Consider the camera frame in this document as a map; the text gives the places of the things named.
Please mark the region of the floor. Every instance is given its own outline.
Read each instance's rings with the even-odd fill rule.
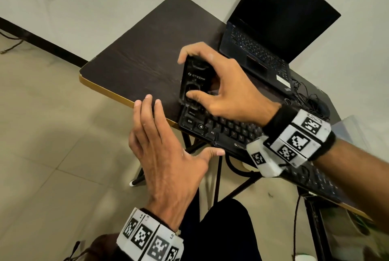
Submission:
[[[0,50],[14,41],[0,38]],[[28,43],[0,55],[0,259],[63,260],[77,240],[119,231],[145,186],[128,147],[132,109],[78,81],[79,68]],[[180,132],[174,130],[181,139]],[[200,186],[211,206],[217,160]],[[219,198],[243,178],[223,165]],[[236,197],[249,211],[264,261],[290,260],[296,188],[261,179]],[[303,201],[297,252],[315,256]]]

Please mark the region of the table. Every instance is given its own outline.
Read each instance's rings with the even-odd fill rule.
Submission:
[[[177,64],[181,47],[204,41],[218,49],[225,24],[191,0],[165,0],[129,31],[100,52],[81,70],[81,83],[129,107],[147,94],[162,101],[165,115],[171,126],[177,127],[180,114],[178,95],[183,66]],[[330,122],[340,117],[327,94],[291,72],[303,82],[310,94],[316,93],[331,111]],[[249,78],[259,91],[272,101],[284,97],[259,80]],[[362,216],[347,199],[343,207]]]

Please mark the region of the laptop screen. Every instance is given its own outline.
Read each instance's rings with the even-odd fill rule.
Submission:
[[[229,21],[291,62],[339,17],[325,0],[241,0]]]

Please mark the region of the black mouse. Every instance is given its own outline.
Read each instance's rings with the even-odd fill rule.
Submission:
[[[324,101],[321,101],[317,97],[311,97],[307,100],[307,103],[312,107],[314,111],[318,112],[324,117],[329,118],[331,111],[329,110],[328,105]]]

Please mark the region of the fingernail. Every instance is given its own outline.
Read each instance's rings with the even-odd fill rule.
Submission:
[[[226,154],[226,151],[223,150],[223,149],[218,149],[217,152],[216,152],[216,155],[217,155],[217,156],[223,156],[223,155],[225,155],[225,154]]]

